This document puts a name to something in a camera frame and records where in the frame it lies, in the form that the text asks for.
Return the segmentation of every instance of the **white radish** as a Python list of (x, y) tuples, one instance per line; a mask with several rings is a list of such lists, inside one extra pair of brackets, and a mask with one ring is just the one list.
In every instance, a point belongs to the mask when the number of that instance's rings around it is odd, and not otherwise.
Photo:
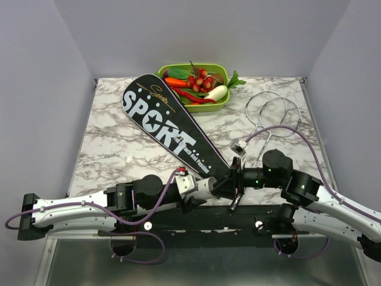
[(227, 94), (227, 87), (224, 85), (220, 85), (220, 86), (212, 89), (208, 93), (209, 94), (204, 98), (217, 101), (217, 100), (220, 100), (221, 98), (223, 98)]

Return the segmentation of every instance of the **carrot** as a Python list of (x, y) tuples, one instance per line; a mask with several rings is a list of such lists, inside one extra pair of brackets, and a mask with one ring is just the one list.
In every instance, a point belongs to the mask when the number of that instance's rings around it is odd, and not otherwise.
[(166, 77), (165, 82), (167, 82), (167, 84), (171, 88), (189, 88), (188, 83), (185, 80), (174, 79), (173, 77)]

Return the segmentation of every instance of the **white wall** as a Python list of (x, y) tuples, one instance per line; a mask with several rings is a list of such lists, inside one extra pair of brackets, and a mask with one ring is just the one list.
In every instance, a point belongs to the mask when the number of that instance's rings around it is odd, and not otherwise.
[[(379, 0), (352, 0), (307, 79), (311, 105), (340, 192), (378, 211), (380, 11)], [(379, 263), (374, 265), (374, 273), (381, 273)]]
[(97, 77), (215, 62), (242, 76), (306, 76), (349, 0), (55, 0)]
[[(0, 219), (23, 195), (63, 197), (94, 81), (50, 0), (0, 3)], [(34, 285), (45, 240), (0, 231), (2, 285)]]

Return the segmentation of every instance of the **green basket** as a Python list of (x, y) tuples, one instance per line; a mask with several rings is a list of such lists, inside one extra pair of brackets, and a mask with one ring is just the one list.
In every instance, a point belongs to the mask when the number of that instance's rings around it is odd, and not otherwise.
[[(209, 73), (220, 73), (224, 77), (224, 84), (227, 85), (229, 82), (229, 77), (227, 75), (227, 71), (224, 67), (220, 66), (219, 64), (194, 64), (195, 67), (198, 67), (200, 69), (206, 69)], [(191, 64), (168, 64), (161, 69), (159, 69), (159, 75), (163, 76), (164, 71), (169, 67), (181, 67), (185, 70), (192, 70)], [(217, 101), (217, 103), (204, 103), (200, 105), (189, 105), (186, 104), (185, 107), (188, 109), (189, 112), (209, 112), (209, 111), (217, 111), (223, 108), (223, 106), (228, 102), (230, 98), (230, 89), (227, 90), (227, 94)], [(191, 103), (186, 98), (182, 98), (182, 101), (186, 103)]]

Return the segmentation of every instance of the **wall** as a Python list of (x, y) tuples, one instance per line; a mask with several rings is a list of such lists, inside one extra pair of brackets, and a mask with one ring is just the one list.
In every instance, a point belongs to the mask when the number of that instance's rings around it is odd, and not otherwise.
[[(94, 81), (50, 0), (0, 3), (0, 219), (23, 195), (65, 196)], [(34, 285), (45, 240), (0, 230), (4, 285)]]
[(340, 192), (381, 211), (379, 11), (379, 0), (351, 1), (308, 76), (307, 90)]
[(349, 0), (55, 0), (97, 77), (215, 62), (242, 76), (306, 76)]

